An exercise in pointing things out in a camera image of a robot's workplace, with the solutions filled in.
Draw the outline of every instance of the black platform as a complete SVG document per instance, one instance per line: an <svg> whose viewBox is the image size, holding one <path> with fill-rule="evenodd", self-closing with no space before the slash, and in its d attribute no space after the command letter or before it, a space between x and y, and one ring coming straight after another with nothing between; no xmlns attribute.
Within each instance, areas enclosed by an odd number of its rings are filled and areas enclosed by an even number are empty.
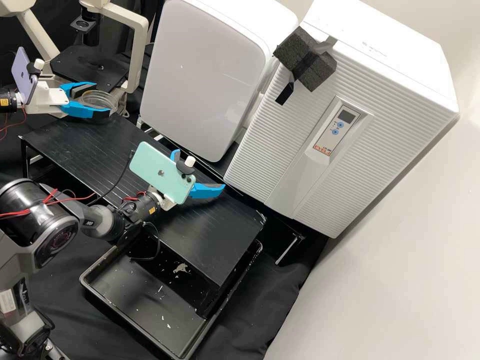
<svg viewBox="0 0 480 360"><path fill-rule="evenodd" d="M55 121L24 135L22 151L26 158L27 147L35 150L94 192L104 194L122 173L130 150L135 150L142 141L166 155L170 153L116 114L104 125ZM25 158L24 176L28 176ZM199 183L215 182L199 171L195 176ZM117 207L124 197L134 196L147 186L127 169L105 199ZM261 230L265 218L224 191L210 201L188 199L185 204L164 212L154 223L161 241L220 289Z"/></svg>

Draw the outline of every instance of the red wire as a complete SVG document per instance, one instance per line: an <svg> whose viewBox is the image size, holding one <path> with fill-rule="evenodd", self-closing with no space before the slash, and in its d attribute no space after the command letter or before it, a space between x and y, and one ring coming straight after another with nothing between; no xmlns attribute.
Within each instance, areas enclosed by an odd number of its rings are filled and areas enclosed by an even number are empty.
<svg viewBox="0 0 480 360"><path fill-rule="evenodd" d="M96 192L93 192L90 195L85 196L85 197L69 197L69 198L66 198L66 199L63 199L63 200L48 202L47 205L50 206L50 205L53 205L53 204L64 203L66 201L72 201L72 200L87 200L87 199L90 199L92 196L94 196L96 194L97 194Z"/></svg>
<svg viewBox="0 0 480 360"><path fill-rule="evenodd" d="M18 125L22 125L27 121L27 113L25 112L25 108L22 106L22 111L23 111L23 120L14 124L7 125L8 123L8 115L5 114L5 125L0 129L0 133L5 130L5 133L3 134L2 137L0 137L0 141L2 141L6 136L7 136L7 129L12 128Z"/></svg>
<svg viewBox="0 0 480 360"><path fill-rule="evenodd" d="M2 137L0 137L0 141L2 141L6 136L7 136L7 124L9 123L9 114L5 114L5 123L3 124L2 129L0 130L0 133L5 130L5 133L3 134Z"/></svg>
<svg viewBox="0 0 480 360"><path fill-rule="evenodd" d="M127 197L124 197L121 202L124 203L126 201L136 201L138 200L139 198L138 197L130 197L130 196L127 196Z"/></svg>
<svg viewBox="0 0 480 360"><path fill-rule="evenodd" d="M10 216L10 215L27 215L30 213L30 209L25 209L22 211L14 211L14 212L5 212L3 214L0 214L0 218L3 218L5 216Z"/></svg>
<svg viewBox="0 0 480 360"><path fill-rule="evenodd" d="M46 198L43 199L42 203L46 204L57 192L58 189L53 189L50 194Z"/></svg>
<svg viewBox="0 0 480 360"><path fill-rule="evenodd" d="M68 197L68 198L63 199L63 200L56 200L56 201L50 201L49 202L49 200L54 197L54 195L57 191L58 191L58 189L53 189L50 192L50 194L48 194L48 196L42 200L42 203L44 203L47 206L50 206L50 205L54 205L54 204L58 204L58 203L64 203L64 202L72 201L72 200L87 200L87 199L90 199L92 196L97 194L96 192L93 192L90 195L85 196L85 197ZM137 193L137 196L140 195L140 194L145 195L146 193L144 191L140 191L140 192ZM138 198L127 196L122 200L122 202L127 201L127 200L135 201L135 200L138 200ZM28 214L30 214L30 209L29 208L24 209L22 211L6 212L6 213L3 213L3 214L0 214L0 218L3 218L5 216L28 215Z"/></svg>

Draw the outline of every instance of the smartphone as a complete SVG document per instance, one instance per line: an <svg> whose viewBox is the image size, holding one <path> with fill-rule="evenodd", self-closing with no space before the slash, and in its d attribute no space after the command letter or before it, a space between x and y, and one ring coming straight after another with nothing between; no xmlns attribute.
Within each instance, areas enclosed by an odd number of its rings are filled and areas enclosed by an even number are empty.
<svg viewBox="0 0 480 360"><path fill-rule="evenodd" d="M18 92L21 94L21 102L24 105L30 104L39 78L37 75L30 75L27 70L27 65L30 63L29 57L25 49L20 46L16 51L15 60L11 66L11 74L15 80Z"/></svg>

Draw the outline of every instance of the label sticker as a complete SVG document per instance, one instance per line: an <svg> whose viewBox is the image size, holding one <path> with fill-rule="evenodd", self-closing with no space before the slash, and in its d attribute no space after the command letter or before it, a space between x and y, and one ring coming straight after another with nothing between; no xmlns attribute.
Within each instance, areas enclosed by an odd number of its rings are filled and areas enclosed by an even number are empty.
<svg viewBox="0 0 480 360"><path fill-rule="evenodd" d="M3 314L16 310L15 299L12 289L0 292L0 311Z"/></svg>

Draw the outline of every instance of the white machine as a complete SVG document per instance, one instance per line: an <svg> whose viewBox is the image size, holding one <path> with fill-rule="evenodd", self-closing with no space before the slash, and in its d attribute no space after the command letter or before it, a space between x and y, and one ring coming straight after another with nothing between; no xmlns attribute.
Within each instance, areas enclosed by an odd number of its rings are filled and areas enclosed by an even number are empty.
<svg viewBox="0 0 480 360"><path fill-rule="evenodd" d="M216 162L278 66L272 54L298 26L276 0L168 0L141 120Z"/></svg>
<svg viewBox="0 0 480 360"><path fill-rule="evenodd" d="M281 64L224 180L335 238L459 108L441 46L361 1L316 0L300 26L337 39L336 71L282 106Z"/></svg>

